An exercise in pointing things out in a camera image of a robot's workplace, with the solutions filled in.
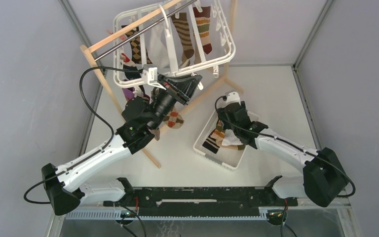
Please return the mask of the white plastic clip hanger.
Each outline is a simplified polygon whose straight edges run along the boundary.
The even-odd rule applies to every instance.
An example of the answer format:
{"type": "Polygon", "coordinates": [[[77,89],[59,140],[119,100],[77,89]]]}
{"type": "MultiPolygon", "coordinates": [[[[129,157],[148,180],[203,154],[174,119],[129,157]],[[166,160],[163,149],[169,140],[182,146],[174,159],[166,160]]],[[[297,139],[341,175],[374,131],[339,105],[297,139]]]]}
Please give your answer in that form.
{"type": "MultiPolygon", "coordinates": [[[[171,7],[170,9],[163,12],[163,14],[157,15],[151,20],[142,24],[141,28],[145,28],[154,21],[161,19],[164,15],[169,14],[186,2],[187,0],[183,0],[178,5],[171,7]]],[[[114,31],[119,31],[123,27],[135,22],[136,20],[155,10],[161,4],[164,5],[165,3],[166,2],[163,1],[119,13],[114,18],[114,31]]],[[[221,2],[218,0],[196,0],[195,3],[190,6],[184,7],[182,10],[178,11],[175,14],[178,15],[179,12],[185,12],[187,14],[190,36],[194,47],[194,56],[190,59],[189,66],[181,67],[181,56],[183,49],[178,33],[170,17],[165,22],[162,22],[164,23],[165,29],[164,35],[161,37],[162,42],[167,48],[169,65],[162,69],[157,68],[158,72],[162,75],[178,77],[197,73],[202,70],[210,70],[210,72],[217,77],[219,75],[219,66],[230,62],[236,53],[235,43],[232,38],[231,30],[229,28],[225,11],[222,8],[221,2]],[[211,7],[210,40],[212,45],[212,52],[208,55],[204,54],[203,52],[193,12],[193,7],[197,7],[199,11],[202,11],[202,6],[211,7]]],[[[144,64],[152,64],[147,51],[150,34],[151,29],[140,35],[142,49],[141,64],[136,64],[132,61],[132,52],[129,42],[114,52],[114,66],[118,69],[116,72],[114,72],[114,82],[117,86],[128,88],[146,84],[141,79],[127,80],[124,72],[122,72],[122,69],[124,64],[136,65],[138,69],[143,68],[144,64]]],[[[123,40],[121,40],[119,37],[114,40],[114,45],[122,41],[123,40]]]]}

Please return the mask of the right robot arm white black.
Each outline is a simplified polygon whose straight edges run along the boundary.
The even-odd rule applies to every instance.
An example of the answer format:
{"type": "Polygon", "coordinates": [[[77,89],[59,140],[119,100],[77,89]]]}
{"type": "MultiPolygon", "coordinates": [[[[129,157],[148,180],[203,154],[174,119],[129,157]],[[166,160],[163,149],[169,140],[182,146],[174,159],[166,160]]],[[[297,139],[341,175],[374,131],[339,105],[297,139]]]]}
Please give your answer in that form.
{"type": "Polygon", "coordinates": [[[285,198],[308,198],[320,207],[327,207],[352,181],[345,174],[336,153],[316,150],[287,140],[266,124],[251,121],[244,102],[215,108],[224,128],[233,131],[244,145],[273,154],[300,172],[299,177],[277,176],[269,182],[266,201],[279,205],[285,198]]]}

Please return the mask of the beige orange argyle sock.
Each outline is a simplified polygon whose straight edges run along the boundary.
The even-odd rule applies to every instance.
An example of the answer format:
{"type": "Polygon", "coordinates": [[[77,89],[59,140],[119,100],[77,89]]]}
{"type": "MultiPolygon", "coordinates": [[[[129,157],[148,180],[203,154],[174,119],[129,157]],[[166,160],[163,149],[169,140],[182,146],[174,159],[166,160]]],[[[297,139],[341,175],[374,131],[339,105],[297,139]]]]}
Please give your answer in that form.
{"type": "Polygon", "coordinates": [[[163,119],[163,123],[171,129],[179,129],[184,124],[183,117],[173,108],[163,119]]]}

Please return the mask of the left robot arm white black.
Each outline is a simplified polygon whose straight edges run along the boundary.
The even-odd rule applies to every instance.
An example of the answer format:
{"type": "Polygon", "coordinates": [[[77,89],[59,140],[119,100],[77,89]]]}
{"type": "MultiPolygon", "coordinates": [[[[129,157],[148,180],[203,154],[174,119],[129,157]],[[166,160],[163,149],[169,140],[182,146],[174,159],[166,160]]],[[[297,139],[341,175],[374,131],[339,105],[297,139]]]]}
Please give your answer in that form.
{"type": "Polygon", "coordinates": [[[119,202],[128,206],[134,201],[134,189],[126,178],[109,184],[89,184],[87,180],[115,161],[143,149],[155,138],[154,131],[177,102],[186,105],[194,95],[202,76],[195,74],[178,78],[158,76],[161,88],[152,102],[135,97],[126,103],[122,116],[124,125],[99,147],[60,166],[49,163],[42,169],[44,189],[54,214],[61,216],[81,204],[99,201],[119,202]]]}

